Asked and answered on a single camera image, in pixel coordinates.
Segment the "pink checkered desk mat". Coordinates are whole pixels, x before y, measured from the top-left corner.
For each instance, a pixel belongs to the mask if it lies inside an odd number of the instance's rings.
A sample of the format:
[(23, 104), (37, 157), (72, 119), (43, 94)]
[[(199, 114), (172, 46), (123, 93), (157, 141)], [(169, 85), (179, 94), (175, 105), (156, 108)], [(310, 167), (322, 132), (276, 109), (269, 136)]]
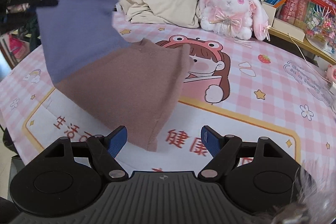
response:
[[(157, 150), (127, 143), (117, 155), (127, 172), (200, 171), (211, 160), (201, 142), (205, 125), (243, 141), (271, 138), (314, 174), (335, 171), (334, 97), (321, 73), (299, 57), (267, 43), (242, 44), (201, 29), (132, 24), (121, 13), (115, 13), (113, 25), (128, 42), (201, 40), (231, 59), (229, 97), (206, 101), (220, 84), (219, 74), (187, 79), (182, 98), (157, 136)], [(24, 163), (61, 136), (85, 141), (109, 132), (54, 88), (42, 48), (2, 80), (1, 114)]]

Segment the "colourful bead ornament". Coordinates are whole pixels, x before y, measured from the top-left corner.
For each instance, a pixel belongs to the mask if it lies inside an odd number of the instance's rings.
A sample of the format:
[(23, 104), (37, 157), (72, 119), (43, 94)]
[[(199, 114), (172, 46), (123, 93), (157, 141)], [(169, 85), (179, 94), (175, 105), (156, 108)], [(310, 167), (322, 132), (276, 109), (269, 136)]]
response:
[(312, 38), (319, 38), (335, 52), (335, 9), (315, 5), (308, 16), (306, 34)]

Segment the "cream garment pile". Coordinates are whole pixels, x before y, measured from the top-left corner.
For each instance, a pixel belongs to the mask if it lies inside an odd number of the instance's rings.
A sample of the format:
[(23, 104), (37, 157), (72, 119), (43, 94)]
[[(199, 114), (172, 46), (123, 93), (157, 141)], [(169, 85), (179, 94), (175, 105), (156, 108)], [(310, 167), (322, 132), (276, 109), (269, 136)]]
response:
[(125, 19), (131, 23), (172, 24), (198, 28), (199, 0), (119, 0)]

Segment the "small pink pig toy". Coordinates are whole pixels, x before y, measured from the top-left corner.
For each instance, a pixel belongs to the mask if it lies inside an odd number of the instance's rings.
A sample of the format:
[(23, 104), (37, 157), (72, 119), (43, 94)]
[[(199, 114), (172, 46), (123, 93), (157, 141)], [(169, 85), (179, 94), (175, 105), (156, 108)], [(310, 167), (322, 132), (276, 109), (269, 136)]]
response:
[(336, 83), (336, 65), (329, 64), (326, 70), (326, 79)]

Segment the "mauve and lavender sweater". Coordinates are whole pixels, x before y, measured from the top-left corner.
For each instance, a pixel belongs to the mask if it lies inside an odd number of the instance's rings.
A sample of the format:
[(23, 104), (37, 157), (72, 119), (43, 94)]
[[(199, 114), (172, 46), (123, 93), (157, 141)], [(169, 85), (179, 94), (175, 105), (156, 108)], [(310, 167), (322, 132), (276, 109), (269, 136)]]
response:
[(113, 27), (117, 0), (39, 0), (47, 71), (61, 93), (131, 144), (157, 149), (193, 66), (190, 47), (127, 42)]

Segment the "white pink plush bunny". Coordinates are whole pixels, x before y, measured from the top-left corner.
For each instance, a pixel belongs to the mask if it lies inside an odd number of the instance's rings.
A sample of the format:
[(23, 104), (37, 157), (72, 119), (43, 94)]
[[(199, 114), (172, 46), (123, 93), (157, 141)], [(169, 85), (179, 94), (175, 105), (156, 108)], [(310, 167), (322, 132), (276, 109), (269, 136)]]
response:
[(268, 15), (259, 0), (199, 0), (202, 29), (239, 40), (269, 39)]

